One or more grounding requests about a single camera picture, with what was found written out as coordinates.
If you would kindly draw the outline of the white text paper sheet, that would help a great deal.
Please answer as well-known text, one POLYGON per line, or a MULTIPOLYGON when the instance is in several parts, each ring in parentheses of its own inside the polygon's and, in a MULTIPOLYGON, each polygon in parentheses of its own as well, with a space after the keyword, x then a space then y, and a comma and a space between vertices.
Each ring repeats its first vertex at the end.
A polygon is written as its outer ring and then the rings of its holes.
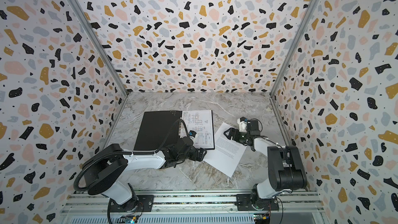
POLYGON ((233 176, 237 165, 246 150, 246 146, 235 141, 228 140, 225 137, 224 131, 227 131, 231 127, 232 126, 227 123, 222 123, 214 135, 215 149, 209 150, 204 157, 204 161, 206 163, 228 177, 233 176))

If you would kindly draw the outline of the white technical drawing sheet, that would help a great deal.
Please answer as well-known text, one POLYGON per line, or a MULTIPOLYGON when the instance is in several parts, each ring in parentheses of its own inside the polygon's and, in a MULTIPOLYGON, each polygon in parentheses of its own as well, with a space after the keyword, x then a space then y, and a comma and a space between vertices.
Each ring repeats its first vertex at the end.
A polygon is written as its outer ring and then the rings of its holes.
POLYGON ((195 148, 215 149, 212 110, 182 111, 181 119, 188 131, 197 133, 196 138, 192 139, 195 148))

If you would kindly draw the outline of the orange folder black inside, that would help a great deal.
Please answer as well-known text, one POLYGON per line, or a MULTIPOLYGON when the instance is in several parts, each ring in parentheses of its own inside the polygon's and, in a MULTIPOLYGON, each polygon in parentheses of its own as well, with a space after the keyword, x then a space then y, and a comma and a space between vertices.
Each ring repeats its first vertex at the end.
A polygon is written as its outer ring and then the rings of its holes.
POLYGON ((134 150, 151 151, 161 145, 176 143, 179 138, 189 136, 182 111, 145 112, 138 132, 134 150))

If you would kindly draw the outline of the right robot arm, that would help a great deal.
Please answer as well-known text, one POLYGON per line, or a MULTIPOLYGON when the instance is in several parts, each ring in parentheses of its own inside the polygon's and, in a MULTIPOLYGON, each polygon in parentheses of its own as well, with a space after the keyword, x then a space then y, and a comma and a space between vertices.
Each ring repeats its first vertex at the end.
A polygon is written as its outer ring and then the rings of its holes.
POLYGON ((278 195, 291 194, 307 187, 307 177, 297 147, 282 146, 262 135, 262 123, 256 118, 241 117, 237 122, 239 128, 224 131, 225 138, 266 155, 268 161, 268 178, 255 184, 250 198, 239 200, 238 205, 250 204, 254 209, 261 210, 277 203, 278 195))

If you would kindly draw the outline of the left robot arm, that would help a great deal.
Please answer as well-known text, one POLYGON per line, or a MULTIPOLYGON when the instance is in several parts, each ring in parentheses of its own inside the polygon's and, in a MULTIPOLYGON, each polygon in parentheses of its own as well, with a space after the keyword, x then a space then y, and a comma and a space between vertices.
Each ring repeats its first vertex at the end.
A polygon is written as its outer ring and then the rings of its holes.
POLYGON ((120 182, 124 172, 175 168, 186 160, 202 162, 206 154, 204 148, 194 147, 189 136, 154 151, 130 151, 111 144, 83 165, 74 181, 74 190, 86 191, 91 196, 104 195, 129 212, 139 207, 140 200, 131 185, 120 182))

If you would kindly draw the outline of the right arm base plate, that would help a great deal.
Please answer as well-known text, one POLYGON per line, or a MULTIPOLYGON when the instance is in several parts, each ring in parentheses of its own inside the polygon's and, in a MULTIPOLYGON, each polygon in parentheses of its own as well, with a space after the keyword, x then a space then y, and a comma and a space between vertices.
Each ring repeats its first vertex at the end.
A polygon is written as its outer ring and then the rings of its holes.
POLYGON ((276 199, 260 199, 251 194, 236 195, 238 211, 278 211, 279 205, 276 199))

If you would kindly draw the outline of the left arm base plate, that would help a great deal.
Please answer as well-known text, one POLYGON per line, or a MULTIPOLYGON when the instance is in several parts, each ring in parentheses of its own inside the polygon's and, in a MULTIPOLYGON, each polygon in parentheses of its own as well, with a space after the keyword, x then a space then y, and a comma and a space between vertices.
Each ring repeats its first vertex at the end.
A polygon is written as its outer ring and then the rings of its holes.
POLYGON ((151 212, 154 202, 154 195, 138 195, 128 200, 124 204, 117 204, 110 199, 108 203, 108 213, 142 213, 151 212))

